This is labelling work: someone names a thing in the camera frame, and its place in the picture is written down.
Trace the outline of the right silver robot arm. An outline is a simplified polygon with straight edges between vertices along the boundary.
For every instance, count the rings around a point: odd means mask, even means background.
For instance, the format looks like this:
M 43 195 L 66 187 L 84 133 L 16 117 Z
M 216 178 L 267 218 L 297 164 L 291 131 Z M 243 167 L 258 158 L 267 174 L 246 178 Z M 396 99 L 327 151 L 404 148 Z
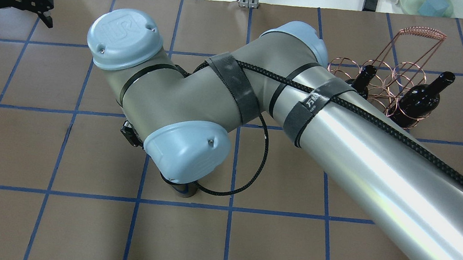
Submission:
M 186 74 L 155 21 L 119 9 L 87 33 L 96 67 L 165 180 L 193 183 L 228 156 L 228 133 L 270 114 L 411 260 L 463 260 L 463 175 L 326 69 L 313 27 L 292 21 Z

